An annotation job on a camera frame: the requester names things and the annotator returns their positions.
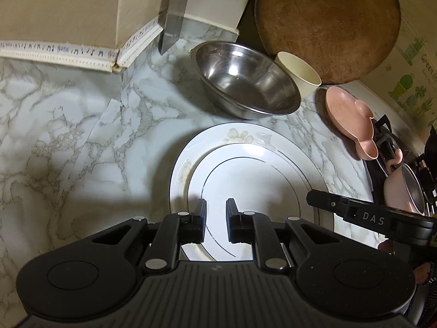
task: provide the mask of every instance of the round wooden cutting board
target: round wooden cutting board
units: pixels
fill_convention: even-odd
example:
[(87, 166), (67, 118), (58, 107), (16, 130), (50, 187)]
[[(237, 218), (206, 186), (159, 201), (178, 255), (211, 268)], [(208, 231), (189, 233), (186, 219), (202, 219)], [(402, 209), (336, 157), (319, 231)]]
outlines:
[(375, 69), (393, 49), (401, 23), (398, 0), (255, 0), (254, 15), (267, 53), (299, 56), (323, 84)]

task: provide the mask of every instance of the countertop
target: countertop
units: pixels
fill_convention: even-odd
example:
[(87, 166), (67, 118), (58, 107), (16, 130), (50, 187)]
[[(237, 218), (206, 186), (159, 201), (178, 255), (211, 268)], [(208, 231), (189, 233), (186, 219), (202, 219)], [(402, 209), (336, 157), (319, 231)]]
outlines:
[[(206, 98), (192, 68), (195, 42), (179, 40), (145, 59), (122, 92), (90, 72), (0, 59), (0, 327), (25, 316), (16, 290), (33, 257), (136, 215), (168, 213), (172, 166), (198, 132), (237, 121)], [(377, 115), (386, 105), (359, 82), (344, 85)], [(329, 191), (371, 201), (352, 141), (329, 122), (324, 89), (292, 115), (251, 121), (289, 138), (307, 154)], [(396, 115), (392, 124), (423, 146)], [(335, 218), (335, 231), (372, 247), (376, 233)]]

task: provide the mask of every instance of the cream plastic cup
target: cream plastic cup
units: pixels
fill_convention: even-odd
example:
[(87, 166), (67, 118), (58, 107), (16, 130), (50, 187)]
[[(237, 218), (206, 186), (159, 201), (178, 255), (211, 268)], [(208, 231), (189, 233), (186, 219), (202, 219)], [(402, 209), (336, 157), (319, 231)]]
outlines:
[(275, 62), (294, 80), (301, 99), (311, 95), (322, 84), (320, 76), (311, 65), (294, 54), (281, 51), (277, 54)]

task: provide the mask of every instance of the plate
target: plate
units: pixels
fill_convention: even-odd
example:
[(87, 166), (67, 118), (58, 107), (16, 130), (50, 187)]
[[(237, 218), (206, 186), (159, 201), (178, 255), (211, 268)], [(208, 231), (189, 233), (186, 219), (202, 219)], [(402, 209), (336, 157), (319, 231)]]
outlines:
[(213, 150), (199, 165), (188, 187), (188, 211), (199, 198), (208, 204), (204, 249), (219, 262), (252, 260), (249, 244), (228, 240), (226, 207), (235, 199), (240, 212), (266, 214), (273, 222), (296, 216), (314, 222), (306, 202), (310, 184), (290, 160), (255, 144), (228, 144)]
[[(206, 129), (195, 136), (183, 148), (173, 168), (170, 180), (170, 211), (188, 211), (188, 189), (191, 178), (200, 162), (212, 151), (228, 144), (255, 144), (270, 150), (285, 161), (293, 163), (306, 179), (310, 189), (327, 191), (322, 175), (312, 161), (289, 139), (271, 129), (251, 123), (223, 123)], [(208, 203), (208, 215), (212, 204)], [(314, 223), (334, 230), (334, 217), (331, 212), (313, 209)], [(205, 240), (211, 238), (205, 232)], [(215, 260), (202, 245), (186, 244), (182, 247), (189, 260)]]

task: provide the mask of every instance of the pink plate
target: pink plate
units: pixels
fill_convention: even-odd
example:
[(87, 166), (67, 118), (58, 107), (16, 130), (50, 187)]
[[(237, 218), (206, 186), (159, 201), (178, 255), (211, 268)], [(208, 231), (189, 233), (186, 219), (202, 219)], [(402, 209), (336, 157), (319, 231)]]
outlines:
[(326, 109), (332, 123), (355, 142), (358, 156), (363, 160), (378, 158), (373, 138), (373, 112), (361, 100), (347, 91), (331, 86), (326, 92)]

